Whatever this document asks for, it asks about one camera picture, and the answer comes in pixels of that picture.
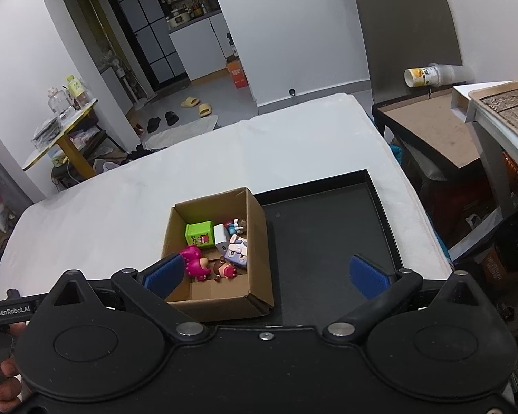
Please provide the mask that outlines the person's hand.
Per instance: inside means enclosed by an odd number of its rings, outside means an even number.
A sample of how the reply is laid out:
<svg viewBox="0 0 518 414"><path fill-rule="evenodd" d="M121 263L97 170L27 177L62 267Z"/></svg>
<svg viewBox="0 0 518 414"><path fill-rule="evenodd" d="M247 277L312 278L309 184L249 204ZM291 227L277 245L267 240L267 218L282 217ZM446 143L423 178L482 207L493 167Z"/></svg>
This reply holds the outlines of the person's hand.
<svg viewBox="0 0 518 414"><path fill-rule="evenodd" d="M23 384L15 358L17 339L26 330L24 322L0 331L0 413L9 413L21 403Z"/></svg>

